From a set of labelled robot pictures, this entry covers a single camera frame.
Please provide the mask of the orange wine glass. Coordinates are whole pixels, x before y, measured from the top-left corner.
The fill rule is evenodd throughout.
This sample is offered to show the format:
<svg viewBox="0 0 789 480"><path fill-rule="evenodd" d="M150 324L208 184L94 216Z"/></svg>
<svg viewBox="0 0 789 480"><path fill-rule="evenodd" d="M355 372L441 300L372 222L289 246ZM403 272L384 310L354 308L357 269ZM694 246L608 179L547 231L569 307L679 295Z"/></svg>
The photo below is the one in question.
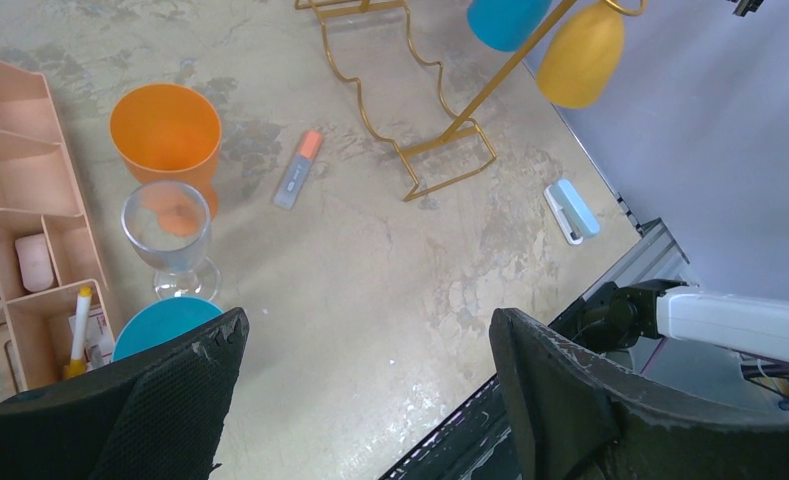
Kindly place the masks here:
<svg viewBox="0 0 789 480"><path fill-rule="evenodd" d="M109 130L139 183L186 183L203 195L210 216L217 215L219 198L212 180L220 159L222 125L204 95L171 83L135 88L113 107Z"/></svg>

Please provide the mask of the yellow wine glass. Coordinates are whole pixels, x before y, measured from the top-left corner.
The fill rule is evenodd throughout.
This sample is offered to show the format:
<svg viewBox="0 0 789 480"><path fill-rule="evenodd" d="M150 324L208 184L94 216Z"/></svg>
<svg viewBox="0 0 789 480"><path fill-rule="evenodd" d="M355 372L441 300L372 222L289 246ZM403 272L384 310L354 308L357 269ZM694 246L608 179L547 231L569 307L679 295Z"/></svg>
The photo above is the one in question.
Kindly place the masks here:
<svg viewBox="0 0 789 480"><path fill-rule="evenodd" d="M537 86L557 106L586 108L608 85L624 43L623 15L604 1L588 5L553 36L536 73Z"/></svg>

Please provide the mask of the blue wine glass front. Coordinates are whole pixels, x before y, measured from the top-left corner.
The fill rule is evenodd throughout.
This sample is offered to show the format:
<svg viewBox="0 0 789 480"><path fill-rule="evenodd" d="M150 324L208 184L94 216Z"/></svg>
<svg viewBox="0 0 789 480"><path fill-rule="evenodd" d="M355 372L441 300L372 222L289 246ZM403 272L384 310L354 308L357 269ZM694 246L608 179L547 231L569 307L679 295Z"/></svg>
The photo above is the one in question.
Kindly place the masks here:
<svg viewBox="0 0 789 480"><path fill-rule="evenodd" d="M125 325L117 338L112 361L173 340L222 313L218 306L198 297L159 300L142 309Z"/></svg>

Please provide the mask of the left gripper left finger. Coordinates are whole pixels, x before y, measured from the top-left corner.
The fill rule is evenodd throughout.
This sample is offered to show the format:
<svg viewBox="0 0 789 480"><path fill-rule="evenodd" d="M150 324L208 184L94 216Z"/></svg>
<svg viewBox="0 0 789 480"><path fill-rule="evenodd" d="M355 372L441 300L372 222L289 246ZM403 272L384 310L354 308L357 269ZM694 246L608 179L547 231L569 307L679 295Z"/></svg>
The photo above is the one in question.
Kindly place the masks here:
<svg viewBox="0 0 789 480"><path fill-rule="evenodd" d="M0 479L206 479L249 335L236 307L0 403Z"/></svg>

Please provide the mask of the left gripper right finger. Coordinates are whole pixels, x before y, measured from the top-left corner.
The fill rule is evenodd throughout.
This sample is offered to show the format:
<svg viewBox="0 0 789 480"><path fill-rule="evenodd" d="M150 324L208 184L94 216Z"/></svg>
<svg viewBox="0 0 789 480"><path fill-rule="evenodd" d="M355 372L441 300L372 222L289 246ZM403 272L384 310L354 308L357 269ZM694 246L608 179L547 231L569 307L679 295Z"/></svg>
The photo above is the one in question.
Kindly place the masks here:
<svg viewBox="0 0 789 480"><path fill-rule="evenodd" d="M526 479L789 479L789 419L651 381L514 308L489 338Z"/></svg>

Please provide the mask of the clear wine glass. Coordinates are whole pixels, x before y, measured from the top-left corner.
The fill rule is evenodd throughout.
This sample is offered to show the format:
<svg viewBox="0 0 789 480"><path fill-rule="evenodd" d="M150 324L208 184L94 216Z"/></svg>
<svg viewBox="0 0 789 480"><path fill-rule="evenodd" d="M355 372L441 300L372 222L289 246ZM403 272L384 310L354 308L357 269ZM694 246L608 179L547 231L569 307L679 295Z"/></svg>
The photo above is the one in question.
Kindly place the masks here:
<svg viewBox="0 0 789 480"><path fill-rule="evenodd" d="M175 180L144 183L124 201L120 222L134 251L153 269L158 298L216 299L222 277L208 257L212 217L199 190Z"/></svg>

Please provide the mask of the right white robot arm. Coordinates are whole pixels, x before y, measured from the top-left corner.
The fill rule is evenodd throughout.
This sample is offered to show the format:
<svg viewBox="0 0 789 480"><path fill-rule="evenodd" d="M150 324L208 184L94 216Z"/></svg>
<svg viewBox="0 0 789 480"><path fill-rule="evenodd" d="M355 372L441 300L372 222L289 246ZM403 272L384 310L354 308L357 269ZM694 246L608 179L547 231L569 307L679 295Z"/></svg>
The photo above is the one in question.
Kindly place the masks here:
<svg viewBox="0 0 789 480"><path fill-rule="evenodd" d="M604 283L550 327L597 353L641 337L701 342L789 365L789 301L719 293L676 280Z"/></svg>

